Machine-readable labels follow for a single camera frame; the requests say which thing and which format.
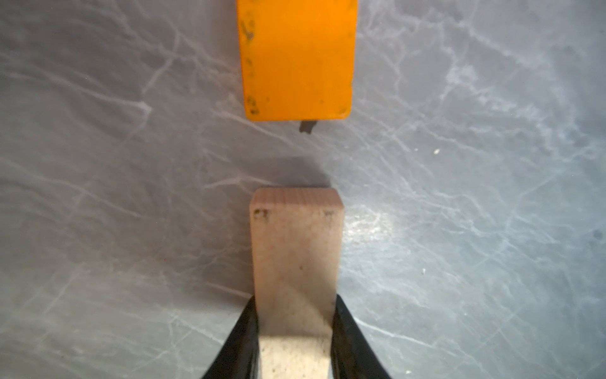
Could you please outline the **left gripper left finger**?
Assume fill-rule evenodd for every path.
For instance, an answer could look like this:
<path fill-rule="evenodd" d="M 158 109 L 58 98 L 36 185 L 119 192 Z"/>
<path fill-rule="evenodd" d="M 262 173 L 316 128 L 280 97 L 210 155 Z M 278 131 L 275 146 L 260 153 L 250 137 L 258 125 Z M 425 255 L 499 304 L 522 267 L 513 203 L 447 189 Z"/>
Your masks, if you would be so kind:
<path fill-rule="evenodd" d="M 253 296 L 202 379 L 257 378 L 259 352 L 258 318 Z"/>

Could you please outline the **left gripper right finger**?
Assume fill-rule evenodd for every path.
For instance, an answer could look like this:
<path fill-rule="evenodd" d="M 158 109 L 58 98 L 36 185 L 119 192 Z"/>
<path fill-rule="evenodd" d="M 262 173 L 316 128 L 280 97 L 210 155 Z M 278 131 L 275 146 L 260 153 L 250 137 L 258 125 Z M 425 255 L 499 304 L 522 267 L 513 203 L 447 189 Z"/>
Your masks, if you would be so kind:
<path fill-rule="evenodd" d="M 391 379 L 340 295 L 333 318 L 331 369 L 334 379 Z"/>

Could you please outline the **beige block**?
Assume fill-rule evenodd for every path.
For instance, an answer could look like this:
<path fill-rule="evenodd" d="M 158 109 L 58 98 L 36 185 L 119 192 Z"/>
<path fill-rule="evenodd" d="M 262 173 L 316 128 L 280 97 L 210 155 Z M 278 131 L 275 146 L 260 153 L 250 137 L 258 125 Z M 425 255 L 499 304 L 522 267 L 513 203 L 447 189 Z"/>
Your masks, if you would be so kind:
<path fill-rule="evenodd" d="M 260 376 L 326 378 L 344 205 L 336 189 L 258 189 L 249 204 Z"/>

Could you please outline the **light orange block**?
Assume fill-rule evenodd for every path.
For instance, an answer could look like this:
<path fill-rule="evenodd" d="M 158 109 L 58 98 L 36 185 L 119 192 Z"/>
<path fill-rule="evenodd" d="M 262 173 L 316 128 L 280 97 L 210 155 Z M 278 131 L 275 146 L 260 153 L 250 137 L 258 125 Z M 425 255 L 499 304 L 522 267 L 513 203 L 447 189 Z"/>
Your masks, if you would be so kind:
<path fill-rule="evenodd" d="M 238 0 L 247 119 L 346 118 L 352 108 L 357 0 Z"/>

